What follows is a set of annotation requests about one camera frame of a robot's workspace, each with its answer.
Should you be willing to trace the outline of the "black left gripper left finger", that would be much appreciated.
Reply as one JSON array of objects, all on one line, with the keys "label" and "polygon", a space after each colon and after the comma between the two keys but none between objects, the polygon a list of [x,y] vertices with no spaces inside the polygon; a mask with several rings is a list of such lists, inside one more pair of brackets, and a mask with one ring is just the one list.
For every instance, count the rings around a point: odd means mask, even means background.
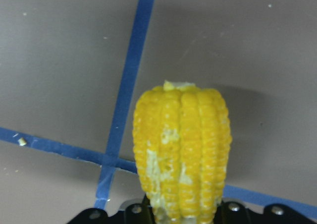
[{"label": "black left gripper left finger", "polygon": [[123,219],[125,224],[155,224],[150,200],[146,195],[142,199],[126,201]]}]

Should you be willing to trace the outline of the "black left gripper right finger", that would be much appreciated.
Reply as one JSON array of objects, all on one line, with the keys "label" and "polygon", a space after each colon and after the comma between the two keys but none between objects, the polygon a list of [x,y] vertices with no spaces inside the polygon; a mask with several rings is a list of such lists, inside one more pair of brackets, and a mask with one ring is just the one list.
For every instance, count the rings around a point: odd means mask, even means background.
[{"label": "black left gripper right finger", "polygon": [[222,202],[216,210],[215,224],[249,224],[250,218],[245,206],[236,201]]}]

